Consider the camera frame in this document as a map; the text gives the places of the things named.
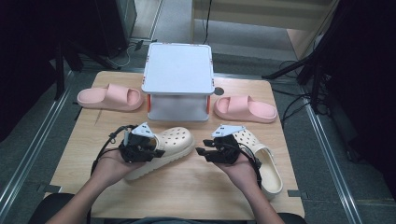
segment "white box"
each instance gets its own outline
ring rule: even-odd
[[[214,92],[212,51],[207,45],[152,43],[142,83],[148,118],[208,120]]]

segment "white lid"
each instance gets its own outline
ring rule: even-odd
[[[210,95],[214,90],[212,51],[208,45],[149,45],[143,92]]]

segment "wooden tabletop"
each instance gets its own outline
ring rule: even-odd
[[[142,77],[142,74],[135,73],[101,72],[92,86],[105,87],[114,83],[141,90]],[[216,77],[215,86],[224,89],[224,96],[249,94],[255,101],[276,106],[271,86],[264,80]],[[218,98],[212,95],[211,108]],[[288,190],[298,188],[279,118],[271,124],[228,121],[220,119],[211,109],[209,120],[205,122],[155,121],[147,117],[147,100],[132,112],[82,109],[51,185],[61,186],[62,192],[76,193],[88,180],[92,162],[108,135],[120,126],[143,122],[147,122],[155,133],[185,127],[192,132],[196,147],[203,147],[202,141],[211,139],[211,134],[220,124],[246,126],[272,149],[284,183],[282,192],[271,201],[272,206],[277,212],[304,216],[301,198],[288,196]],[[122,137],[123,134],[119,134],[117,143],[108,147],[117,147]],[[206,162],[195,150],[130,183],[121,180],[106,189],[95,202],[92,216],[254,219],[248,201],[228,176],[213,163]]]

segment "forearm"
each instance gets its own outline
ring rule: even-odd
[[[250,204],[257,223],[284,223],[258,187],[242,189],[242,192]]]
[[[72,200],[47,223],[81,223],[95,200],[105,190],[101,186],[89,180]]]

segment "pink slipper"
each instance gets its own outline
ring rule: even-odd
[[[224,119],[271,123],[276,119],[276,109],[263,102],[256,102],[248,95],[225,96],[215,102],[215,113]]]
[[[78,104],[91,109],[135,110],[143,104],[140,91],[108,84],[106,88],[91,88],[81,91]]]

